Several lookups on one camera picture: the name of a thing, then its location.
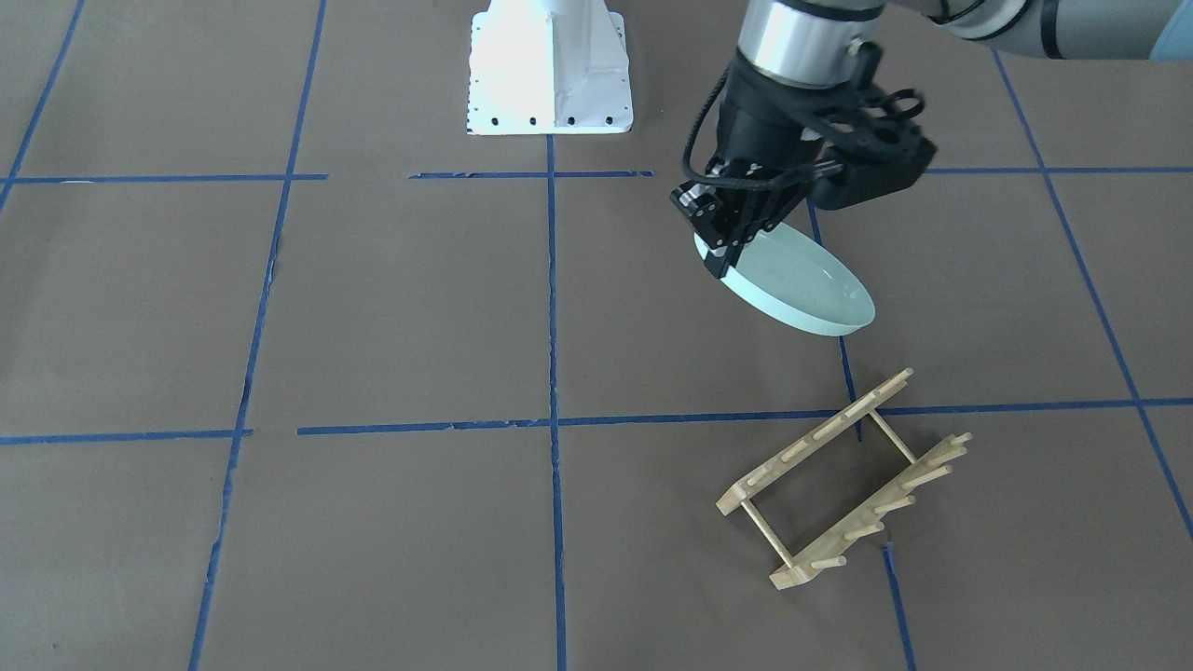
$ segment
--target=blue painter's tape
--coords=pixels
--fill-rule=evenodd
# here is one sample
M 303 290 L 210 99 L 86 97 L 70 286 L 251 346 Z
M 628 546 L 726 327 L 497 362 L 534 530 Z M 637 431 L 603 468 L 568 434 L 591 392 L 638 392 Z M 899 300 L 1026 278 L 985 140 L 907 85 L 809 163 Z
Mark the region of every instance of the blue painter's tape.
M 654 177 L 654 171 L 649 170 L 610 170 L 610 171 L 581 171 L 581 172 L 557 172 L 555 177 L 558 178 L 617 178 L 617 177 Z
M 310 43 L 310 55 L 307 59 L 307 76 L 303 81 L 302 96 L 298 99 L 298 113 L 295 117 L 293 136 L 290 140 L 290 159 L 286 162 L 286 179 L 282 181 L 282 197 L 278 199 L 278 215 L 273 223 L 273 238 L 270 241 L 270 256 L 265 264 L 265 279 L 261 283 L 261 297 L 256 307 L 256 325 L 253 328 L 253 340 L 248 347 L 248 363 L 245 367 L 245 388 L 240 399 L 240 407 L 236 412 L 236 429 L 231 437 L 231 447 L 228 451 L 228 469 L 224 472 L 223 497 L 220 505 L 220 525 L 216 531 L 216 540 L 211 544 L 211 555 L 208 559 L 208 573 L 203 584 L 203 598 L 199 602 L 199 616 L 194 624 L 194 641 L 191 644 L 191 658 L 187 664 L 188 671 L 198 671 L 199 660 L 203 657 L 203 642 L 206 636 L 208 618 L 211 614 L 211 596 L 215 592 L 216 575 L 220 570 L 220 555 L 223 549 L 224 533 L 228 529 L 228 512 L 233 494 L 233 474 L 240 461 L 240 449 L 245 437 L 245 424 L 248 417 L 248 402 L 253 394 L 253 377 L 256 370 L 256 359 L 261 349 L 261 333 L 265 330 L 265 315 L 270 308 L 270 289 L 273 285 L 273 269 L 278 259 L 278 245 L 282 240 L 282 229 L 286 220 L 286 209 L 290 202 L 290 186 L 293 184 L 295 165 L 298 161 L 298 146 L 302 141 L 303 122 L 307 118 L 307 101 L 310 98 L 311 80 L 315 76 L 315 62 L 319 59 L 319 43 L 323 33 L 323 18 L 327 16 L 327 0 L 320 0 L 319 13 L 315 17 L 315 35 Z
M 320 181 L 327 173 L 299 173 L 290 176 L 296 181 Z M 285 174 L 105 174 L 79 177 L 18 177 L 14 184 L 154 184 L 172 181 L 282 181 Z
M 895 602 L 895 617 L 898 620 L 898 635 L 903 640 L 903 657 L 907 659 L 907 671 L 916 671 L 915 651 L 911 648 L 911 630 L 907 626 L 907 612 L 903 610 L 903 592 L 898 586 L 898 573 L 895 572 L 895 558 L 891 546 L 883 548 L 883 562 L 886 565 L 886 581 L 891 587 L 891 601 Z
M 928 174 L 1039 174 L 1038 167 L 928 168 Z
M 420 433 L 428 431 L 478 431 L 548 426 L 546 419 L 503 419 L 484 421 L 422 421 L 412 424 L 357 424 L 344 426 L 302 426 L 298 436 L 344 436 L 351 433 Z
M 1193 0 L 1185 0 L 1173 14 L 1151 50 L 1151 60 L 1157 63 L 1193 60 Z
M 560 474 L 560 346 L 558 346 L 558 306 L 560 294 L 556 283 L 556 228 L 555 228 L 555 136 L 546 136 L 546 283 L 548 297 L 548 343 L 550 368 L 548 384 L 550 390 L 549 420 L 551 431 L 551 519 L 555 534 L 555 661 L 558 671 L 568 669 L 568 616 L 567 590 L 563 585 L 563 480 Z
M 545 172 L 419 172 L 409 179 L 546 179 Z
M 767 419 L 823 419 L 835 410 L 796 410 L 786 412 L 715 412 L 703 414 L 638 414 L 610 417 L 567 417 L 560 426 L 610 426 L 614 424 L 686 424 L 698 421 L 761 421 Z
M 1191 0 L 1186 0 L 1185 5 L 1182 5 L 1177 13 L 1188 14 L 1189 5 Z M 1191 30 L 1185 33 L 1186 37 L 1193 36 L 1193 17 L 1189 17 L 1188 20 L 1191 21 Z M 1024 107 L 1019 101 L 1019 96 L 1015 93 L 1015 87 L 1010 84 L 1010 75 L 1007 74 L 1007 68 L 997 51 L 994 51 L 994 62 L 999 68 L 1000 75 L 1002 76 L 1003 85 L 1007 87 L 1007 93 L 1010 96 L 1010 101 L 1015 107 L 1015 112 L 1019 115 L 1019 121 L 1024 127 L 1024 133 L 1027 135 L 1027 143 L 1031 144 L 1032 152 L 1036 154 L 1036 161 L 1043 171 L 1044 185 L 1047 186 L 1049 196 L 1052 198 L 1052 205 L 1056 208 L 1057 217 L 1061 220 L 1061 227 L 1064 229 L 1064 235 L 1069 240 L 1069 246 L 1073 250 L 1073 257 L 1077 261 L 1077 270 L 1081 271 L 1081 277 L 1084 279 L 1086 288 L 1089 290 L 1089 297 L 1094 301 L 1094 308 L 1098 310 L 1098 318 L 1102 322 L 1102 330 L 1106 332 L 1107 340 L 1109 340 L 1111 350 L 1113 350 L 1114 358 L 1118 361 L 1119 369 L 1123 371 L 1123 380 L 1126 382 L 1127 390 L 1131 392 L 1131 400 L 1139 413 L 1139 419 L 1143 421 L 1144 429 L 1148 432 L 1148 439 L 1151 442 L 1152 451 L 1156 455 L 1156 460 L 1160 462 L 1160 468 L 1164 474 L 1164 480 L 1168 482 L 1169 492 L 1176 503 L 1176 509 L 1181 515 L 1181 519 L 1185 522 L 1185 529 L 1188 533 L 1189 538 L 1193 538 L 1193 517 L 1189 515 L 1188 505 L 1186 505 L 1185 497 L 1181 494 L 1181 490 L 1176 485 L 1176 479 L 1173 478 L 1172 469 L 1168 466 L 1168 457 L 1164 456 L 1164 450 L 1161 448 L 1160 441 L 1156 438 L 1155 431 L 1151 427 L 1151 420 L 1148 417 L 1148 411 L 1144 407 L 1143 399 L 1139 396 L 1139 388 L 1135 383 L 1131 369 L 1127 368 L 1126 357 L 1123 355 L 1118 337 L 1114 336 L 1114 330 L 1111 327 L 1109 316 L 1106 313 L 1101 297 L 1098 295 L 1098 289 L 1094 287 L 1093 276 L 1089 272 L 1089 267 L 1086 265 L 1086 259 L 1081 253 L 1077 238 L 1073 233 L 1073 227 L 1069 224 L 1069 217 L 1064 211 L 1064 207 L 1061 204 L 1061 197 L 1057 195 L 1056 186 L 1052 184 L 1052 177 L 1049 174 L 1047 165 L 1044 162 L 1044 155 L 1040 153 L 1039 144 L 1036 142 L 1036 135 L 1032 133 L 1031 124 L 1027 123 L 1027 115 L 1024 112 Z
M 74 31 L 79 26 L 79 17 L 82 16 L 82 5 L 84 0 L 75 4 L 75 11 L 70 16 L 70 25 L 67 26 L 67 33 L 62 38 L 58 56 L 54 60 L 54 67 L 50 68 L 50 78 L 45 81 L 45 87 L 42 88 L 42 97 L 37 99 L 37 106 L 33 107 L 33 116 L 29 119 L 29 125 L 25 127 L 25 136 L 20 140 L 20 148 L 17 149 L 17 156 L 12 160 L 8 179 L 5 180 L 4 189 L 0 190 L 0 211 L 4 211 L 4 205 L 8 202 L 8 195 L 12 193 L 17 176 L 20 174 L 20 165 L 25 162 L 29 144 L 33 141 L 33 131 L 37 130 L 37 123 L 42 119 L 42 112 L 45 111 L 45 103 L 50 99 L 50 92 L 54 91 L 54 82 L 58 80 L 58 73 L 62 72 L 62 62 L 67 59 L 67 50 L 70 49 L 70 41 L 74 39 Z
M 1056 412 L 1063 410 L 1105 410 L 1135 407 L 1135 400 L 1112 401 L 1056 401 L 1040 404 L 988 404 L 969 406 L 920 406 L 920 407 L 884 407 L 879 414 L 916 415 L 916 414 L 970 414 L 994 412 Z
M 231 438 L 231 429 L 216 431 L 142 431 L 138 433 L 61 433 L 50 436 L 0 436 L 0 445 L 61 445 L 70 443 L 136 443 Z
M 1144 407 L 1193 406 L 1193 399 L 1142 399 Z
M 1193 166 L 1137 166 L 1137 167 L 1049 167 L 1051 173 L 1069 174 L 1167 174 L 1193 172 Z
M 816 240 L 817 245 L 824 247 L 824 236 L 821 235 L 820 217 L 816 216 L 816 208 L 811 204 L 811 202 L 808 202 L 806 205 L 808 218 L 812 224 L 812 239 Z M 837 337 L 836 344 L 841 350 L 841 370 L 845 373 L 845 389 L 849 393 L 849 402 L 852 404 L 858 400 L 858 390 L 853 386 L 853 370 L 849 368 L 849 350 L 845 346 L 845 336 Z M 853 430 L 858 433 L 858 442 L 860 443 L 864 438 L 861 423 L 859 421 L 854 424 Z

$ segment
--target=light blue plate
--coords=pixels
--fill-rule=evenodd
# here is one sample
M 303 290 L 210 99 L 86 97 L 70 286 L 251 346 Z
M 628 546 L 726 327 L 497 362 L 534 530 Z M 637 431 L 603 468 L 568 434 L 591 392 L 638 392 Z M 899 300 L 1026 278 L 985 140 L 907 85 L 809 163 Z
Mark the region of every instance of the light blue plate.
M 694 238 L 704 258 L 709 246 Z M 874 320 L 874 301 L 849 269 L 785 223 L 759 232 L 721 281 L 747 303 L 809 333 L 845 336 Z

